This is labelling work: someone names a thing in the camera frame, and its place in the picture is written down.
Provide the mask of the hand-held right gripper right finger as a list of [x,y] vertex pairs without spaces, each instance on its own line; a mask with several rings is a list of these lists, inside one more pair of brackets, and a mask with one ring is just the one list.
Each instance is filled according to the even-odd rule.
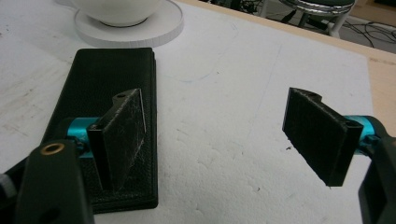
[[341,187],[357,150],[377,139],[376,119],[343,116],[312,91],[291,88],[282,131],[306,163],[328,187]]

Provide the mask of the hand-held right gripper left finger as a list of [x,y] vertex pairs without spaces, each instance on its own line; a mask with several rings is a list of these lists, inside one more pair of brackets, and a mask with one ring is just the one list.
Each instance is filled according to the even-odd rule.
[[100,187],[118,190],[124,184],[146,135],[140,89],[116,94],[101,118],[75,118],[66,136],[78,143],[80,157],[91,159]]

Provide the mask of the black leather case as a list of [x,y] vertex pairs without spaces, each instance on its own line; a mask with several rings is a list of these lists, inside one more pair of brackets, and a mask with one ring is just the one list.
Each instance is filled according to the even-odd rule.
[[80,157],[96,214],[152,209],[158,204],[156,61],[152,49],[78,50],[43,136],[45,141],[64,138],[78,145],[66,136],[71,121],[101,118],[113,106],[116,94],[132,89],[142,93],[146,135],[122,187],[102,189],[94,162]]

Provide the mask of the white foam mat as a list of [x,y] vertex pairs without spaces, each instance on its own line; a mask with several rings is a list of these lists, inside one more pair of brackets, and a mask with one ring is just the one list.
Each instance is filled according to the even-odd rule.
[[[369,114],[366,59],[354,52],[182,5],[184,28],[156,48],[159,204],[96,224],[361,224],[369,160],[327,187],[283,133],[290,88],[340,114]],[[74,12],[0,0],[0,172],[43,136],[76,52]]]

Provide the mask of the white round coaster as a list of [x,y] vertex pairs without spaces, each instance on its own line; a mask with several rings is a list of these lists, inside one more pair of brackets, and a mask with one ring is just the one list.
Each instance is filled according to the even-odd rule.
[[94,47],[111,49],[155,48],[177,38],[184,27],[178,4],[165,0],[143,22],[131,27],[111,27],[78,11],[74,17],[79,37]]

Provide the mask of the metal chair base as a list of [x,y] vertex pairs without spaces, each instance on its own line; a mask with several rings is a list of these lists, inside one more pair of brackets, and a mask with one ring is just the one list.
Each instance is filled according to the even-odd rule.
[[298,24],[303,27],[310,16],[335,17],[333,24],[327,26],[329,36],[339,38],[339,30],[346,21],[356,0],[278,0],[293,10],[300,10],[303,16]]

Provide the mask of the white bowl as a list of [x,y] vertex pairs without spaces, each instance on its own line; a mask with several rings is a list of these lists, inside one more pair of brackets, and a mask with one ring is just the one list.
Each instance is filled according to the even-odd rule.
[[106,25],[136,25],[152,15],[164,0],[71,0],[87,16]]

